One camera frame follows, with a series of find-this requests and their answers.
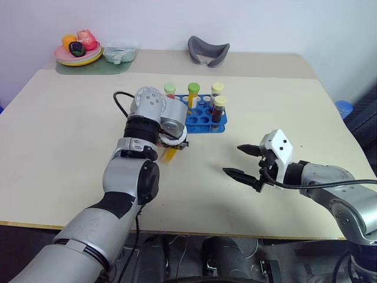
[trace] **table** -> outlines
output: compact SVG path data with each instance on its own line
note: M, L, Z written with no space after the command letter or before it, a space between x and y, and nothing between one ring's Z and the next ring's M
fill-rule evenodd
M266 186L262 193L221 170L258 176L258 158L236 149L259 144L281 128L293 160L332 164L357 179L374 179L311 68L294 54L229 54L215 69L194 65L182 51L140 51L119 75L59 75L39 70L0 115L0 224L61 229L103 195L101 178L125 118L117 90L144 85L179 93L188 83L210 92L225 85L228 123L222 134L191 134L188 149L160 166L160 191L143 210L141 230L281 239L342 238L323 207L294 190ZM122 103L129 108L130 99Z

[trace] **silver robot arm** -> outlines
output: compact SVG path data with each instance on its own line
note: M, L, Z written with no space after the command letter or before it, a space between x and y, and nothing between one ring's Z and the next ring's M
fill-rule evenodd
M355 180L345 169L309 162L292 162L293 147L279 129L265 135L259 146L245 144L241 151L261 156L260 179L234 168L223 168L234 180L261 192L264 184L297 189L325 207L349 241L352 262L363 282L377 282L377 192L357 184L331 185Z
M12 283L93 283L119 257L141 208L158 192L157 140L186 142L187 107L152 87L137 91L124 137L105 169L104 197L81 211Z

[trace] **test tube rack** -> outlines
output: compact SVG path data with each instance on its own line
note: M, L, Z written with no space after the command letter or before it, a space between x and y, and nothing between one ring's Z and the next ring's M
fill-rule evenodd
M222 133L228 122L224 109L219 123L212 122L212 108L210 107L209 94L199 94L196 108L189 108L186 116L186 128L189 134ZM189 96L176 95L176 99L188 105Z

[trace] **plate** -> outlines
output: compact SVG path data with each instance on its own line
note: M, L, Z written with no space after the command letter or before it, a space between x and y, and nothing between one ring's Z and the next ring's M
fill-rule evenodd
M85 53L85 55L82 56L82 57L75 57L71 53L67 52L67 50L65 50L65 48L62 45L62 46L60 46L59 48L57 48L55 50L54 56L59 61L75 63L75 62L79 62L79 61L84 61L84 60L90 59L100 49L102 49L101 44L97 41L97 47L96 48L94 48L91 51L87 51Z
M98 60L101 58L102 56L102 52L103 52L103 48L101 49L101 52L94 58L90 59L90 60L87 60L87 61L84 61L84 62L71 62L71 63L67 63L67 62L62 62L62 61L59 61L57 60L58 63L62 64L62 65L66 65L66 66L70 66L70 67L79 67L79 66L84 66L84 65L88 65L90 63L93 63L94 61Z

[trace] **pink plate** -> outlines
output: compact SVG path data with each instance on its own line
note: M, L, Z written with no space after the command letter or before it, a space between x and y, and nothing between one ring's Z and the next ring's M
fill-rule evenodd
M54 55L55 55L55 58L60 60L60 61L77 62L77 61L83 61L83 60L86 60L86 59L92 57L100 49L101 49L101 44L97 41L97 47L95 49L93 49L91 51L87 51L85 53L85 55L82 56L82 57L75 57L71 53L67 52L62 45L58 49L55 50Z

